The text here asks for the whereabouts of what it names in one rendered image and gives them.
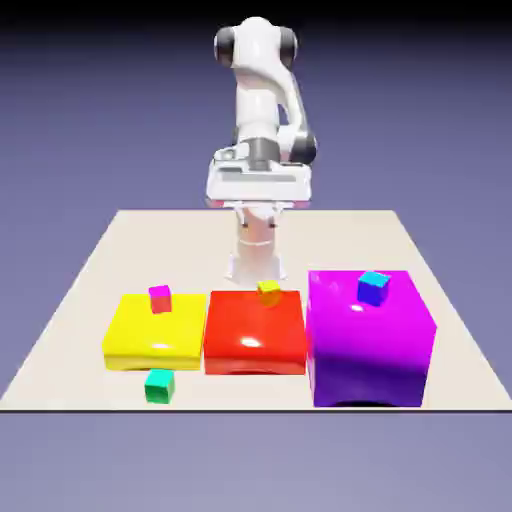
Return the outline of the small pink cube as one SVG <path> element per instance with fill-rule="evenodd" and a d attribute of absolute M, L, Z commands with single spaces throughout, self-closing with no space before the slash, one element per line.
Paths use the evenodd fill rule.
<path fill-rule="evenodd" d="M 148 293 L 153 314 L 162 314 L 172 311 L 172 295 L 168 285 L 149 287 Z"/>

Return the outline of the small blue cube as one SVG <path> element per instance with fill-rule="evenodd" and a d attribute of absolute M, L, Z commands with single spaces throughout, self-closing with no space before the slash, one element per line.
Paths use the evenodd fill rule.
<path fill-rule="evenodd" d="M 390 279 L 389 275 L 366 271 L 358 279 L 357 300 L 374 307 L 381 306 L 388 296 Z"/>

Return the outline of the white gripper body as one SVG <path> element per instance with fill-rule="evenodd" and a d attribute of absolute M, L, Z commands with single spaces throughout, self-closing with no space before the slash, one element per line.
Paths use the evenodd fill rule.
<path fill-rule="evenodd" d="M 214 202 L 304 203 L 311 199 L 312 171 L 307 165 L 270 163 L 251 170 L 247 160 L 216 161 L 209 166 L 206 196 Z"/>

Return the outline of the large yellow box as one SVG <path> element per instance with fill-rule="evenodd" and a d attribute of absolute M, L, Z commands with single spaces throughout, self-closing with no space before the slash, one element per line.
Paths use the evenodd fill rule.
<path fill-rule="evenodd" d="M 175 294 L 171 306 L 155 314 L 148 295 L 123 295 L 102 342 L 106 368 L 198 370 L 207 296 Z"/>

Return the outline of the large magenta box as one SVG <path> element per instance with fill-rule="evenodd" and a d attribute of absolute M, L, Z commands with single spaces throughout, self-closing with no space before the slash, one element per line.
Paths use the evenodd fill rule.
<path fill-rule="evenodd" d="M 308 371 L 316 407 L 422 405 L 437 325 L 405 270 L 358 297 L 363 270 L 308 272 Z"/>

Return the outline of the small green cube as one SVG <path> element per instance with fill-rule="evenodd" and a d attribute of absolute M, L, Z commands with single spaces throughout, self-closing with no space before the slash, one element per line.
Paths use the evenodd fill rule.
<path fill-rule="evenodd" d="M 148 403 L 169 404 L 175 390 L 175 375 L 169 369 L 151 369 L 144 383 Z"/>

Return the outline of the large red box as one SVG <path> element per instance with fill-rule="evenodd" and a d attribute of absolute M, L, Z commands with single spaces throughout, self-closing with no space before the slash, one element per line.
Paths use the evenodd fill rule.
<path fill-rule="evenodd" d="M 208 375 L 303 375 L 307 340 L 300 293 L 273 305 L 255 290 L 211 293 L 203 357 Z"/>

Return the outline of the small yellow cube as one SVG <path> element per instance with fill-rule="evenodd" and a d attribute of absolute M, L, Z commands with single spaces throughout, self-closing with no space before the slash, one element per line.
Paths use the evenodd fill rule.
<path fill-rule="evenodd" d="M 257 284 L 257 293 L 260 302 L 266 307 L 276 305 L 281 298 L 281 288 L 276 280 L 259 281 Z"/>

